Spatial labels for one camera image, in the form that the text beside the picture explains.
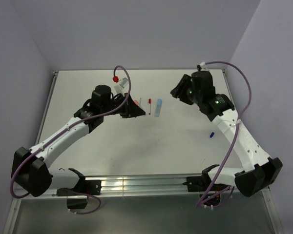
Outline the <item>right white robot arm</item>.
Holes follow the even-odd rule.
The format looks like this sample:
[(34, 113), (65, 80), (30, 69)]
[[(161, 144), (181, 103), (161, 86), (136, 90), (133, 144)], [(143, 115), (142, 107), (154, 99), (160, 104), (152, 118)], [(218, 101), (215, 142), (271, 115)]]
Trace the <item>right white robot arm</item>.
[(206, 191), (217, 185), (233, 186), (242, 195), (250, 197), (275, 182), (283, 163), (259, 146), (229, 97), (216, 93), (210, 71), (183, 75), (170, 93), (185, 104), (196, 104), (231, 143), (229, 150), (235, 151), (242, 165), (241, 168), (228, 168), (222, 162), (209, 166), (194, 183), (199, 189)]

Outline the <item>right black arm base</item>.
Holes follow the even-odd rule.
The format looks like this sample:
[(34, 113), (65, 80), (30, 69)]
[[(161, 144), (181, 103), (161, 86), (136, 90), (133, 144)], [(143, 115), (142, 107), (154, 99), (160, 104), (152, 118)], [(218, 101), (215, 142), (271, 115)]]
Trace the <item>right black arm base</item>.
[[(207, 190), (211, 183), (211, 179), (208, 176), (200, 175), (200, 176), (188, 176), (186, 177), (186, 181), (183, 183), (184, 186), (187, 187), (188, 192), (204, 192)], [(224, 184), (214, 184), (210, 191), (218, 192), (225, 188), (227, 185)]]

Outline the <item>light blue pen cap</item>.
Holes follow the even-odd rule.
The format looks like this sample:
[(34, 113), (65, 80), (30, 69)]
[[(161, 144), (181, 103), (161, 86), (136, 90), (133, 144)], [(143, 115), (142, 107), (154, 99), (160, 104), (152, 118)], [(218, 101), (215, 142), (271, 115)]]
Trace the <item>light blue pen cap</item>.
[(162, 105), (162, 100), (160, 98), (157, 100), (157, 105)]

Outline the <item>clear blue highlighter pen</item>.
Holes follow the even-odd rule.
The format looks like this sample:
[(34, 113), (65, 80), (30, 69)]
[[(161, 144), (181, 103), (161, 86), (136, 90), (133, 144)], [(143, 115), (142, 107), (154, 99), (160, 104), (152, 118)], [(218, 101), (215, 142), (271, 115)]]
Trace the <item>clear blue highlighter pen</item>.
[(157, 105), (156, 104), (156, 108), (155, 108), (155, 112), (154, 112), (154, 116), (155, 117), (159, 117), (160, 111), (161, 111), (161, 107), (162, 107), (162, 105)]

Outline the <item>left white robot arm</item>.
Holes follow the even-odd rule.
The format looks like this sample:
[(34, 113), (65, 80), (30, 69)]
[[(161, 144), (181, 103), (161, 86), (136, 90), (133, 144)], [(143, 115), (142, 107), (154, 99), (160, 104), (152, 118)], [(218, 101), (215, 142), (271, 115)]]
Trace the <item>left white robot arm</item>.
[(122, 118), (144, 116), (129, 93), (113, 95), (107, 85), (98, 85), (88, 99), (60, 130), (43, 142), (14, 153), (11, 172), (11, 192), (17, 183), (28, 194), (38, 197), (48, 189), (68, 189), (75, 195), (85, 190), (85, 176), (79, 171), (59, 169), (49, 171), (52, 163), (72, 144), (90, 134), (103, 123), (104, 117), (119, 114)]

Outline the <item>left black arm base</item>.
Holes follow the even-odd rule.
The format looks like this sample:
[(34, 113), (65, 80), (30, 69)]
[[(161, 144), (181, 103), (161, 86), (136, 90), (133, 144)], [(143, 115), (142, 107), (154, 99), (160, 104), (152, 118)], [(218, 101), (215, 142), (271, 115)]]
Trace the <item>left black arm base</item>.
[(79, 181), (76, 186), (71, 189), (74, 192), (89, 194), (89, 195), (100, 195), (101, 193), (101, 180), (88, 180)]

